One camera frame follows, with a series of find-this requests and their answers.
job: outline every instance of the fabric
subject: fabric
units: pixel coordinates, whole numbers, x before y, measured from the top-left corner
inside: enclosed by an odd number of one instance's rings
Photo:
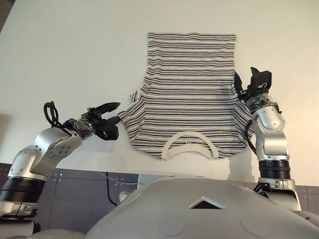
[[[234,88],[235,41],[235,35],[148,34],[144,85],[119,113],[134,147],[160,158],[173,135],[197,131],[220,158],[246,148],[251,115]],[[181,137],[171,146],[186,141],[209,148],[196,137]]]

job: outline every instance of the cable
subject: cable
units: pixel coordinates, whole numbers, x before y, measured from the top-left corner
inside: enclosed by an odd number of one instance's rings
[[[257,155],[257,151],[256,151],[256,148],[255,146],[252,144],[252,142],[250,141],[249,137],[248,137],[248,130],[250,128],[250,126],[253,124],[253,121],[252,120],[249,120],[248,124],[246,125],[246,130],[245,130],[245,137],[246,137],[246,140],[248,142],[248,145],[249,147],[251,148],[251,150],[254,152],[255,155]]]
[[[117,206],[117,204],[111,199],[111,197],[110,197],[110,185],[109,185],[109,176],[108,176],[108,172],[106,172],[106,177],[107,177],[107,179],[106,179],[106,184],[107,184],[107,187],[108,187],[108,198],[109,198],[109,201],[110,201],[110,203],[112,203],[113,205],[115,205],[115,206]]]
[[[49,117],[49,114],[48,114],[48,108],[50,109],[51,118]],[[53,127],[64,128],[63,124],[59,122],[58,110],[56,109],[53,101],[45,103],[43,107],[43,111],[44,111],[44,116],[46,120],[51,124],[51,128]]]
[[[103,177],[106,177],[107,179],[110,179],[110,180],[116,182],[116,183],[125,184],[125,185],[144,185],[143,183],[123,183],[123,182],[119,182],[119,181],[116,181],[115,179],[109,177],[108,173],[106,173],[106,176],[104,174],[100,173],[100,172],[97,172],[97,173],[102,175]]]

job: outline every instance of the metal panel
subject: metal panel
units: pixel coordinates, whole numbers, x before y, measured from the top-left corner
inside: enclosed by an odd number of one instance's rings
[[[116,183],[116,182],[109,182],[109,186],[110,186],[110,190],[109,190],[109,192],[110,192],[110,198],[111,198],[111,200],[114,202],[114,203],[116,203],[116,204],[118,204],[117,203],[117,196],[118,196],[118,188],[119,188],[119,184],[118,183]]]
[[[307,186],[296,186],[297,193],[306,194],[307,193]]]
[[[106,181],[105,172],[60,169],[59,177]]]
[[[46,230],[49,226],[56,183],[57,178],[50,177],[48,179],[48,181],[45,183],[45,186],[43,188],[42,194],[38,202],[39,211],[37,215],[34,217],[34,220],[40,223],[41,230]]]
[[[53,170],[53,172],[51,173],[51,177],[58,177],[60,173],[60,169],[59,168],[55,168]]]
[[[132,173],[121,173],[120,174],[120,182],[129,182],[129,183],[137,183],[139,180],[138,174]]]
[[[319,215],[319,195],[308,195],[309,212]]]
[[[10,168],[11,168],[11,164],[0,163],[0,189],[4,186],[7,180]]]
[[[319,194],[319,187],[307,186],[308,194]]]
[[[307,194],[298,194],[302,211],[309,211]]]
[[[116,195],[117,187],[110,187],[110,192]],[[61,178],[56,186],[49,228],[87,233],[113,208],[107,197],[106,181]]]

